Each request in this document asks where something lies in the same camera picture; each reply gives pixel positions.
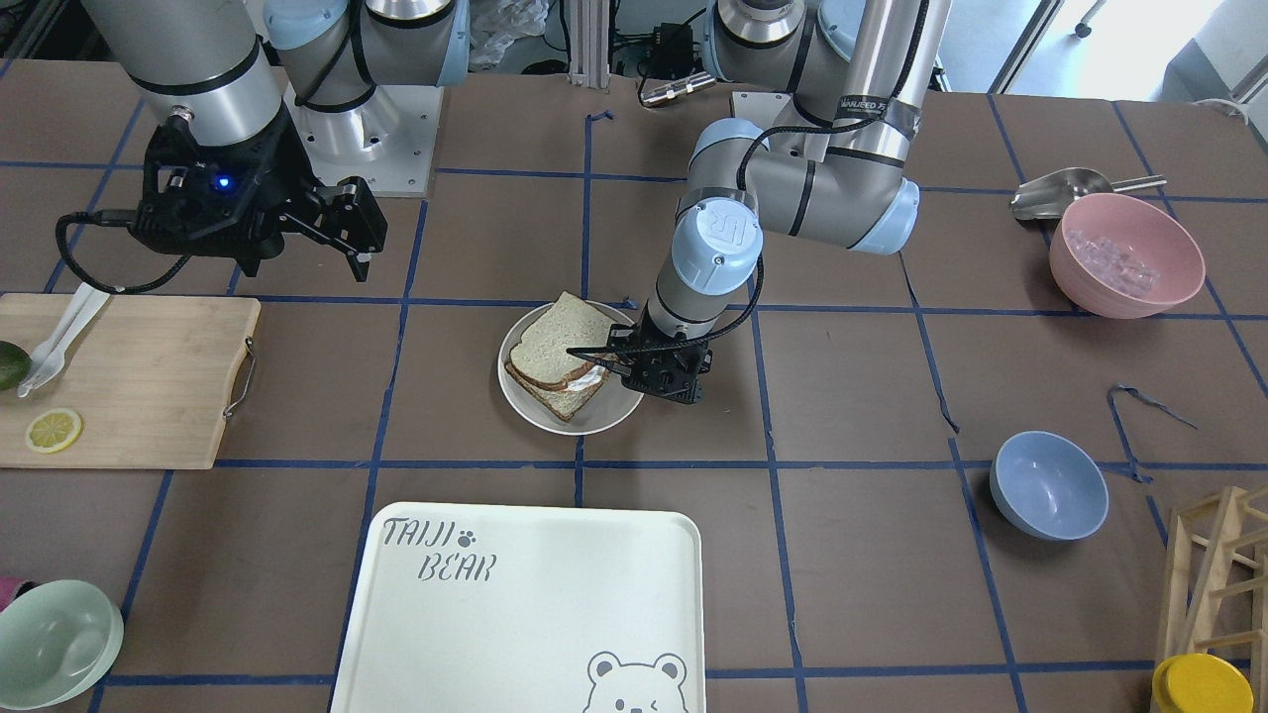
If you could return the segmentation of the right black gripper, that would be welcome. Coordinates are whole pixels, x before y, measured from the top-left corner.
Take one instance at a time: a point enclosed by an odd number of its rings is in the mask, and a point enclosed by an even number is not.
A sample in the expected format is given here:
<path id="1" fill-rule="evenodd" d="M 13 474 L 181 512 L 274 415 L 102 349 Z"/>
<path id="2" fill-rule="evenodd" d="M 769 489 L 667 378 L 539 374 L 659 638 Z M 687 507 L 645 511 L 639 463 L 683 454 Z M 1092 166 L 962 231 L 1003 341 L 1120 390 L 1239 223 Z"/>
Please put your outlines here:
<path id="1" fill-rule="evenodd" d="M 200 145 L 195 122 L 175 107 L 153 131 L 132 239 L 162 255 L 231 258 L 255 278 L 297 233 L 344 255 L 353 279 L 366 283 L 389 223 L 364 178 L 320 186 L 284 107 L 257 134 L 224 146 Z"/>

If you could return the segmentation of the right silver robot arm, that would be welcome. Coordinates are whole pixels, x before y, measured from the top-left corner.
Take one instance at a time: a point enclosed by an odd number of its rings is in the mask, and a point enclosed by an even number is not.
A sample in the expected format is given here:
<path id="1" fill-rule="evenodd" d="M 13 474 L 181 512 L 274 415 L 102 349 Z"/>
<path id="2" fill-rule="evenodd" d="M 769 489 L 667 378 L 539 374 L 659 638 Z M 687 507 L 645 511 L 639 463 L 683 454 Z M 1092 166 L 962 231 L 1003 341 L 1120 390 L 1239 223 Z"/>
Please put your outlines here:
<path id="1" fill-rule="evenodd" d="M 158 126 L 134 208 L 57 221 L 68 270 L 113 294 L 158 289 L 191 258 L 227 258 L 255 277 L 293 233 L 333 249 L 366 280 L 388 232 L 372 181 L 325 181 L 312 161 L 353 167 L 403 151 L 406 122 L 385 88 L 462 84 L 470 3 L 268 1 L 266 36 L 241 1 L 82 8 Z M 72 255 L 74 225 L 124 230 L 175 263 L 145 284 L 107 284 Z"/>

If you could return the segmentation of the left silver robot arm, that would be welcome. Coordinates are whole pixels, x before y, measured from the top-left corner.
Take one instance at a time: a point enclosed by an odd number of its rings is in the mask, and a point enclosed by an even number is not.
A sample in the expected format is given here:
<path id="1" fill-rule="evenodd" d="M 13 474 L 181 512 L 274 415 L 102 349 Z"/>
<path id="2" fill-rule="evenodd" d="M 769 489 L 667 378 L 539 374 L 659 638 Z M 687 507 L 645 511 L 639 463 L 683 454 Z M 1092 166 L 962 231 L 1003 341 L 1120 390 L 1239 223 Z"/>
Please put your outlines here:
<path id="1" fill-rule="evenodd" d="M 624 387 L 696 403 L 716 320 L 735 291 L 765 287 L 767 232 L 875 255 L 910 239 L 921 192 L 904 173 L 922 121 L 947 1 L 713 1 L 702 66 L 780 90 L 773 126 L 711 123 L 689 159 L 687 192 L 640 318 L 605 343 L 562 337 L 554 353 L 602 365 Z"/>

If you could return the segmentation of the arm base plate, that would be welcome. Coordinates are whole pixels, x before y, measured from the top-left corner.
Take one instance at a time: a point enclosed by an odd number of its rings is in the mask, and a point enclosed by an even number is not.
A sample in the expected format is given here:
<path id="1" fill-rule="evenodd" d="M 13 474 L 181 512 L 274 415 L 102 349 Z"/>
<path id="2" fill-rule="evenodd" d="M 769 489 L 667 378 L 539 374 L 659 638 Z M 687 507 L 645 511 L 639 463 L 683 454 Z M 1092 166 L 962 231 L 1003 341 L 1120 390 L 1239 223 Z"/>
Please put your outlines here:
<path id="1" fill-rule="evenodd" d="M 733 91 L 730 98 L 732 114 L 747 119 L 753 126 L 766 129 L 773 126 L 798 126 L 817 128 L 818 123 L 809 112 L 796 104 L 796 96 L 787 93 L 757 93 L 751 90 Z M 768 138 L 773 154 L 786 154 L 798 159 L 825 159 L 829 137 L 819 134 L 773 134 Z"/>
<path id="2" fill-rule="evenodd" d="M 361 107 L 325 113 L 294 107 L 288 86 L 284 104 L 323 184 L 360 176 L 377 198 L 425 198 L 444 94 L 441 88 L 380 86 Z"/>

